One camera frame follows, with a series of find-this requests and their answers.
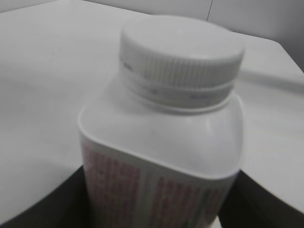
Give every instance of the bottle shoulder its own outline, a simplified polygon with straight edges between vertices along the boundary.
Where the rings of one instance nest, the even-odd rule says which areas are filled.
[[[235,94],[213,112],[181,114],[151,109],[109,85],[78,122],[97,143],[187,173],[216,178],[239,169],[243,125]]]

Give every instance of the bottle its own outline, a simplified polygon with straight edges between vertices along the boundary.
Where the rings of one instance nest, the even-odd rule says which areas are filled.
[[[119,72],[78,118],[94,227],[210,227],[240,169],[243,54],[197,19],[126,23]]]

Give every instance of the wall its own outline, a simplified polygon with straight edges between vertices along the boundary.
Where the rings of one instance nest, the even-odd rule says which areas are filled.
[[[212,0],[88,0],[151,14],[171,14],[206,20]]]
[[[0,0],[0,13],[54,0]]]
[[[208,21],[279,42],[304,71],[304,0],[213,0]]]

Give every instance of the bottle neck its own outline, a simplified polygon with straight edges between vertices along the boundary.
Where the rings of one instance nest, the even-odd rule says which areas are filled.
[[[139,77],[123,64],[120,65],[119,77],[128,90],[141,98],[170,109],[186,112],[208,111],[224,106],[229,100],[233,85],[231,83],[212,89],[182,91],[147,83],[145,79]]]

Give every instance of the bottle label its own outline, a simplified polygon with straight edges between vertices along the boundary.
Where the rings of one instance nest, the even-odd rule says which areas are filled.
[[[236,174],[209,180],[82,140],[94,227],[209,228]]]

